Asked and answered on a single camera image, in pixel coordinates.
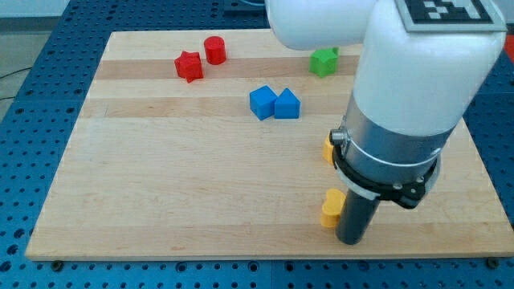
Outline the yellow block behind arm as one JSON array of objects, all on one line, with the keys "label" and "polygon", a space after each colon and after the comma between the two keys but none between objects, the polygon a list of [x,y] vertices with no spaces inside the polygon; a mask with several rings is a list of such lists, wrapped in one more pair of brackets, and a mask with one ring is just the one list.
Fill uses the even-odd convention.
[{"label": "yellow block behind arm", "polygon": [[330,164],[333,164],[332,160],[333,145],[330,142],[329,136],[324,139],[324,145],[322,149],[322,157]]}]

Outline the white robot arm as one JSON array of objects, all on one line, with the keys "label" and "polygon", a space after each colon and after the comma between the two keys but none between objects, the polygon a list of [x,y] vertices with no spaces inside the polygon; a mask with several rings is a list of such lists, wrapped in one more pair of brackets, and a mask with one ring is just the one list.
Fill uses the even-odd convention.
[{"label": "white robot arm", "polygon": [[265,4],[277,39],[295,50],[363,46],[339,128],[341,180],[369,201],[414,208],[440,154],[503,49],[492,1],[289,1]]}]

